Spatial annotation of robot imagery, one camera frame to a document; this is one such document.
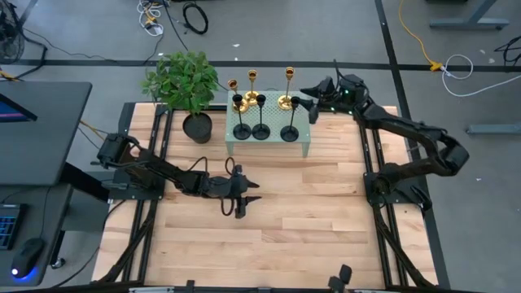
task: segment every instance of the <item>monitor screen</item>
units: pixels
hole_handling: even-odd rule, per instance
[[[0,94],[0,123],[1,122],[22,122],[36,120],[37,117],[11,101],[3,94]]]

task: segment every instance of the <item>concrete floor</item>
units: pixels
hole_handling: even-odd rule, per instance
[[[15,2],[21,13],[28,0]],[[479,2],[446,5],[406,1],[403,16],[425,41],[429,55],[436,61],[444,62],[452,54],[464,54],[478,65],[502,65],[501,54],[493,53],[493,49],[518,36],[519,1],[498,2],[487,14],[510,19],[512,24],[500,32],[456,32],[432,30],[428,26],[430,18],[467,15]],[[69,52],[102,55],[108,59],[144,60],[152,52],[155,39],[138,27],[136,4],[137,1],[128,0],[110,0],[103,5],[82,0],[39,0],[25,27]],[[356,63],[389,62],[373,1],[214,0],[198,4],[208,15],[210,29],[204,36],[188,33],[182,37],[191,50],[203,50],[213,61],[235,58],[239,61],[331,61],[336,58]],[[398,63],[426,64],[418,43],[400,26],[398,5],[398,0],[383,0]],[[171,8],[174,17],[182,17],[181,6],[174,4]],[[157,52],[182,50],[166,15],[160,22],[164,25],[165,37]],[[23,58],[37,59],[39,54],[37,47],[27,45]],[[68,56],[50,49],[48,59],[85,57]],[[27,68],[3,67],[12,74]],[[217,72],[222,84],[233,77],[244,85],[248,69],[227,67],[217,68]],[[47,66],[26,80],[91,82],[94,88],[83,119],[100,129],[113,131],[124,102],[147,100],[139,89],[145,70],[143,67]],[[283,89],[283,68],[257,70],[258,89]],[[364,78],[377,103],[398,105],[390,71],[342,71]],[[330,68],[296,68],[292,87],[313,86],[325,75],[334,74]],[[412,117],[446,128],[471,154],[456,177],[427,177],[451,287],[486,292],[518,291],[521,271],[518,190],[521,183],[517,174],[521,172],[521,159],[516,153],[521,140],[519,137],[470,137],[465,129],[476,123],[519,122],[521,81],[470,98],[455,98],[443,88],[439,72],[401,71],[401,76]],[[468,93],[513,76],[514,73],[477,72],[467,81],[451,80],[449,86],[455,92]],[[222,102],[224,98],[224,92],[217,92],[215,101]],[[89,162],[95,154],[96,150],[78,134],[68,161],[84,170],[94,170]],[[48,273],[43,287],[60,282],[81,266],[98,245],[100,233],[73,233],[68,237],[71,242],[65,242],[62,255],[70,258],[69,263]],[[90,264],[69,284],[87,283],[93,266]]]

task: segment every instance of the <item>gold candle holder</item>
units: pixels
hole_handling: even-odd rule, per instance
[[[256,91],[253,91],[253,81],[255,81],[255,79],[257,78],[257,71],[256,70],[250,70],[247,72],[247,78],[249,78],[250,82],[252,83],[252,90],[250,90],[249,92],[247,92],[245,95],[244,95],[244,98],[246,98],[247,100],[247,103],[252,106],[252,105],[257,105],[257,95],[259,93],[257,93]]]
[[[291,110],[291,97],[287,95],[290,90],[290,81],[293,78],[293,74],[295,73],[295,69],[292,67],[286,68],[286,79],[287,79],[287,86],[286,86],[286,94],[278,97],[278,107],[283,110]]]
[[[228,81],[228,86],[230,87],[230,90],[233,90],[235,92],[235,94],[237,94],[237,88],[239,86],[239,83],[234,80],[234,79],[231,79]],[[241,105],[241,113],[244,113],[247,111],[248,109],[248,104],[247,104],[247,101],[246,99],[243,97],[243,104]],[[234,110],[234,112],[238,113],[239,110],[237,109],[237,106],[235,106],[235,104],[232,104],[232,109]]]

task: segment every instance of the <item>mint green stand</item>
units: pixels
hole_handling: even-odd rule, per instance
[[[238,91],[238,94],[244,95],[247,91]],[[239,114],[233,111],[234,96],[233,91],[228,92],[228,105],[226,108],[226,133],[225,142],[226,148],[228,149],[228,155],[234,154],[234,144],[240,143],[263,143],[263,142],[280,142],[280,143],[301,143],[302,144],[302,156],[305,158],[308,156],[309,144],[311,143],[311,136],[309,134],[309,118],[308,112],[298,106],[295,110],[295,117],[293,118],[293,126],[299,130],[299,138],[294,142],[284,142],[280,138],[280,130],[282,127],[287,126],[291,122],[291,110],[285,111],[278,107],[278,97],[286,94],[282,91],[259,91],[259,94],[266,96],[265,105],[262,108],[262,123],[269,126],[271,131],[268,138],[263,141],[256,140],[253,135],[245,140],[238,140],[234,136],[234,127],[239,124]],[[309,98],[301,92],[289,92],[289,96],[298,96],[300,98]],[[250,106],[245,113],[241,114],[243,123],[253,126],[260,123],[259,106]]]

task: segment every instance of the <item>black plant pot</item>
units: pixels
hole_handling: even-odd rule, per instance
[[[194,142],[206,143],[212,137],[212,119],[204,113],[190,114],[182,122],[182,130]]]

